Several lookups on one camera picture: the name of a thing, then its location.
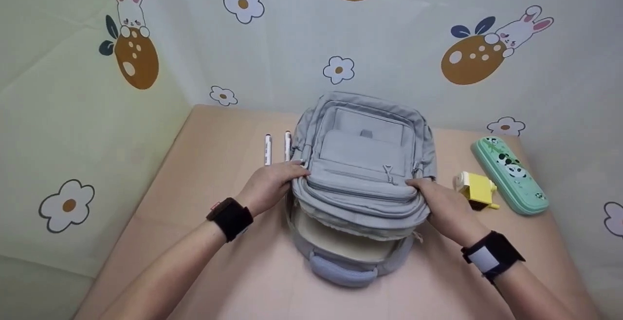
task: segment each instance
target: backpack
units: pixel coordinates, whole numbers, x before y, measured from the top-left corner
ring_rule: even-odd
[[[292,181],[287,217],[294,244],[313,271],[360,287],[401,266],[414,228],[430,213],[422,194],[405,180],[437,174],[432,133],[422,115],[379,98],[330,92],[301,116],[291,154],[311,172]],[[371,260],[329,251],[298,231],[294,222],[300,213],[344,239],[354,235],[391,250]]]

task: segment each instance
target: wrist strap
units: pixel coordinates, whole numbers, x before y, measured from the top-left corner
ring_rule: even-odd
[[[223,208],[211,219],[225,234],[227,242],[233,241],[236,237],[247,231],[249,225],[253,223],[253,216],[247,207],[243,207],[234,198],[227,198],[220,203]]]
[[[491,231],[474,246],[462,248],[461,252],[465,261],[468,264],[474,263],[492,284],[494,278],[510,269],[514,263],[526,261],[508,242],[506,236],[496,231]]]

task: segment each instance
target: panda print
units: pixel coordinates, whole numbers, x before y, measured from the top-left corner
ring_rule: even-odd
[[[501,153],[496,159],[496,162],[498,162],[499,165],[504,167],[504,169],[506,169],[508,174],[512,176],[513,178],[525,178],[526,177],[526,170],[518,165],[519,161],[516,160],[515,162],[513,162],[508,156],[508,154]]]
[[[485,137],[485,140],[487,140],[487,142],[492,143],[494,145],[497,145],[498,143],[500,143],[498,139],[494,137]]]

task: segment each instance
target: pencil case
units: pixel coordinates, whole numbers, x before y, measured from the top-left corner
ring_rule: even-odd
[[[472,152],[516,213],[538,214],[550,205],[532,175],[501,138],[481,138],[472,144]]]

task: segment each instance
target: marker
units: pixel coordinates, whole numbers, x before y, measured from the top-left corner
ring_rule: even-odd
[[[292,158],[290,158],[290,153],[292,153],[292,134],[289,131],[286,131],[285,134],[283,134],[283,142],[285,143],[285,162],[292,160]]]
[[[264,138],[264,165],[272,164],[272,137],[271,134],[266,134]]]

